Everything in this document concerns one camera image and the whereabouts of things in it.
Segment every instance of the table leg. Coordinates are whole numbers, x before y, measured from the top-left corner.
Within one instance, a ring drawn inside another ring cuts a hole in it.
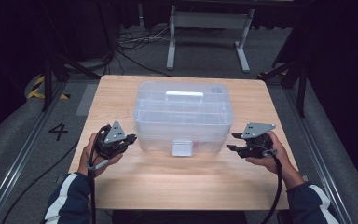
[[[249,13],[247,14],[247,18],[246,18],[245,24],[243,25],[243,29],[242,29],[243,32],[242,32],[241,41],[235,42],[235,47],[237,49],[238,57],[241,62],[242,71],[244,73],[249,73],[249,71],[250,71],[248,61],[246,60],[246,57],[245,57],[245,52],[243,51],[243,46],[245,45],[246,36],[249,33],[249,28],[251,26],[254,12],[255,11],[253,9],[251,9],[249,11]]]
[[[170,18],[170,46],[168,48],[167,69],[173,70],[173,63],[175,60],[175,6],[171,6]]]

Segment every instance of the table top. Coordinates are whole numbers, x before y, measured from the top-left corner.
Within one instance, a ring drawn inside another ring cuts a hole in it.
[[[126,134],[134,133],[133,108],[140,83],[147,80],[210,82],[229,88],[233,106],[232,133],[241,133],[248,122],[273,123],[273,130],[286,147],[296,167],[282,125],[260,80],[104,76],[94,96],[69,172],[77,170],[82,148],[90,135],[106,123],[117,120]],[[244,146],[229,137],[225,144]],[[139,142],[129,146],[119,163],[109,166],[96,178],[96,206],[104,209],[172,210],[269,210],[278,177],[265,167],[241,159],[225,145],[219,153],[195,153],[192,157],[172,157],[167,151],[143,151]],[[283,185],[277,209],[287,209]]]

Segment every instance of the white stripe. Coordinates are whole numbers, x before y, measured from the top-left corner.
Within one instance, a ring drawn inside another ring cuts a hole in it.
[[[324,192],[317,187],[316,185],[309,185],[309,188],[315,190],[315,192],[319,195],[319,198],[322,200],[322,204],[319,205],[321,208],[322,214],[324,214],[324,217],[327,220],[327,223],[329,224],[338,224],[338,221],[331,215],[331,213],[327,210],[330,206],[330,200],[327,198],[327,196],[324,194]]]
[[[59,211],[63,207],[63,205],[66,202],[66,199],[68,198],[68,189],[72,184],[72,181],[77,177],[77,174],[70,174],[66,179],[63,181],[61,189],[60,189],[60,195],[56,199],[56,201],[50,206],[48,209],[45,220],[48,224],[58,223],[58,220],[60,219]]]

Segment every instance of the dark background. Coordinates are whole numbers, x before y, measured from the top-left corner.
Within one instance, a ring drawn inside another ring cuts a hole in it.
[[[293,10],[257,10],[253,26],[295,26],[277,62],[305,56],[310,60],[310,83],[358,169],[358,1],[314,4],[319,9],[301,17]],[[146,28],[167,22],[169,10],[164,8],[169,6],[144,6]],[[136,4],[103,3],[102,10],[112,42],[120,24],[139,25]],[[74,61],[106,54],[97,12],[90,1],[0,0],[0,123],[25,103],[24,89],[42,71],[48,52],[60,52]]]

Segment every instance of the metal stand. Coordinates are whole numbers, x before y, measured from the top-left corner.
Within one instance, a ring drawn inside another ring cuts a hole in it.
[[[242,30],[241,40],[235,42],[235,48],[241,62],[242,71],[249,73],[249,64],[246,60],[243,46],[254,12],[253,9],[249,10],[247,14],[179,12],[176,11],[175,6],[171,6],[171,38],[168,49],[167,69],[173,70],[175,59],[175,27],[222,28]]]

